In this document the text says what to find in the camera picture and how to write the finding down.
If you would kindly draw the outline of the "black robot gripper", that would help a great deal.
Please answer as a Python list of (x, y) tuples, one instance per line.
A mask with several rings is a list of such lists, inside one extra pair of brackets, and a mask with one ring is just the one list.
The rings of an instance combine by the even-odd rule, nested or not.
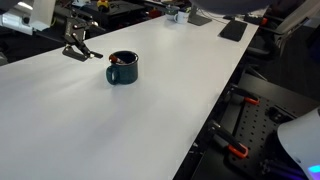
[[(83, 42), (86, 31), (91, 27), (98, 27), (98, 23), (93, 20), (85, 21), (79, 18), (68, 18), (64, 32), (64, 40), (67, 45), (63, 49), (62, 54), (81, 62), (93, 57), (101, 59), (103, 57), (102, 54), (91, 51)], [(70, 44), (76, 44), (79, 52), (76, 52), (73, 49), (73, 45)]]

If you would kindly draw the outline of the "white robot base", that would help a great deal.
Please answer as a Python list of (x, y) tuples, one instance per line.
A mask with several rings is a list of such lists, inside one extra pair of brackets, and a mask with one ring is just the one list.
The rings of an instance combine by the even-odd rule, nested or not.
[(320, 180), (320, 108), (277, 129), (280, 144), (309, 180)]

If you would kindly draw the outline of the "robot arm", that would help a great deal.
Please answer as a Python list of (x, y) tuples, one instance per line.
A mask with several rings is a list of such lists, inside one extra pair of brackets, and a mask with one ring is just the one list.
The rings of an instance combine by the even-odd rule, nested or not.
[(57, 0), (0, 0), (0, 25), (63, 43), (62, 54), (82, 62), (103, 57), (90, 50), (85, 39), (88, 31), (104, 32), (104, 29), (89, 13), (63, 9)]

